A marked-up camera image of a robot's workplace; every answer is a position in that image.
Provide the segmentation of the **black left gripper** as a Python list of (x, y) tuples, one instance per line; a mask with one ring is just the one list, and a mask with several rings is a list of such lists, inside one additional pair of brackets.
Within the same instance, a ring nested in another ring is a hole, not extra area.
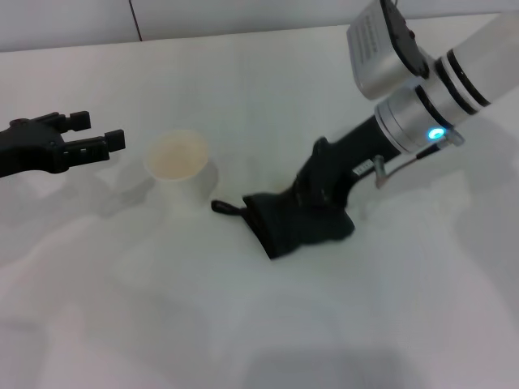
[(70, 130), (90, 128), (88, 111), (11, 121), (8, 129), (0, 131), (0, 177), (26, 171), (64, 173), (71, 167), (109, 160), (110, 153), (126, 148), (122, 129), (67, 143), (62, 138)]

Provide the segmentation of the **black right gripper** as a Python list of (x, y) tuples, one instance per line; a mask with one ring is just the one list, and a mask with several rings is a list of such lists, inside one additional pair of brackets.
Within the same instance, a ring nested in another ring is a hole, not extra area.
[(292, 187), (283, 194), (284, 207), (291, 211), (344, 208), (349, 192), (363, 177), (355, 168), (376, 156), (390, 161), (400, 154), (374, 116), (337, 141), (320, 138)]

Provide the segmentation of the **dark blue rag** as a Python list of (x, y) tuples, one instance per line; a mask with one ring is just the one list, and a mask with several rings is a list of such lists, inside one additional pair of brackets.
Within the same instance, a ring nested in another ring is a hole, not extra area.
[(343, 208), (300, 206), (288, 190), (248, 195), (242, 200), (243, 207), (213, 200), (211, 209), (242, 217), (271, 260), (302, 246), (342, 241), (354, 232), (354, 223)]

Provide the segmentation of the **white paper cup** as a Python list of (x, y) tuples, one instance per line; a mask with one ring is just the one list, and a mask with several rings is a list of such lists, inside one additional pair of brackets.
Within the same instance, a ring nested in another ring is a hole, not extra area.
[(194, 130), (173, 130), (153, 140), (144, 167), (175, 215), (205, 208), (219, 181), (208, 142)]

